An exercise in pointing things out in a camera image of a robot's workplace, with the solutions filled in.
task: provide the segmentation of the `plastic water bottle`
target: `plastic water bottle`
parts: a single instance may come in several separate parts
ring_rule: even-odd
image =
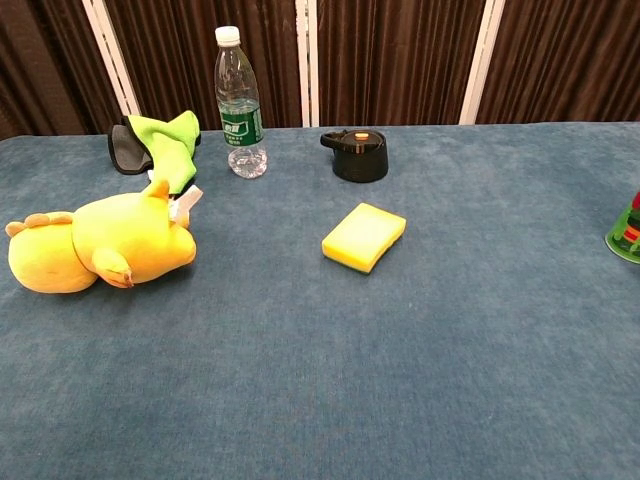
[[[267,170],[256,76],[240,48],[237,27],[217,28],[216,41],[216,99],[229,147],[229,166],[243,178],[256,178]]]

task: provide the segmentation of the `plush toy tag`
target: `plush toy tag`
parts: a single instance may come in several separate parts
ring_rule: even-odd
[[[179,199],[173,200],[169,205],[169,218],[175,221],[177,218],[186,215],[201,197],[202,190],[195,185],[191,185]]]

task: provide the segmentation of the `green bottle label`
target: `green bottle label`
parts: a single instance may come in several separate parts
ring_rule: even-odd
[[[252,112],[221,113],[225,141],[234,147],[247,147],[262,140],[262,118],[260,107]]]

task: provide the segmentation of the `green cup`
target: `green cup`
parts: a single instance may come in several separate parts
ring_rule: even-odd
[[[640,192],[620,214],[604,240],[616,255],[640,263]]]

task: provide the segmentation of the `white bottle cap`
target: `white bottle cap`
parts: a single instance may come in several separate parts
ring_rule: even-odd
[[[238,27],[216,28],[216,41],[221,47],[235,47],[240,45],[240,30]]]

